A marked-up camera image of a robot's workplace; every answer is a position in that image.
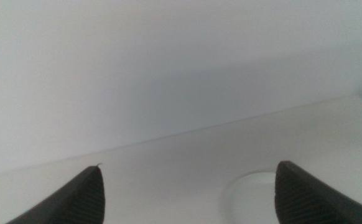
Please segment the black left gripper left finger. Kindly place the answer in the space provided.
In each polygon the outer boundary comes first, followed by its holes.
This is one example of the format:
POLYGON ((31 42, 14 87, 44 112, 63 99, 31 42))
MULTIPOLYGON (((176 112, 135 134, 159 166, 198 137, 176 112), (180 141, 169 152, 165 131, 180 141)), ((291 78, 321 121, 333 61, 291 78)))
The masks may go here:
POLYGON ((103 175, 89 166, 8 224, 103 224, 104 216, 103 175))

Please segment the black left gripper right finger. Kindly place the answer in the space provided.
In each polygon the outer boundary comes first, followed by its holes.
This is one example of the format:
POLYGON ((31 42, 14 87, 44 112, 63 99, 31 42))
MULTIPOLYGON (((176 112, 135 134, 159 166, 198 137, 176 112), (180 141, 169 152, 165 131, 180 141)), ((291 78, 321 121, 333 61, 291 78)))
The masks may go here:
POLYGON ((291 161, 277 165, 274 203, 280 223, 362 224, 362 204, 291 161))

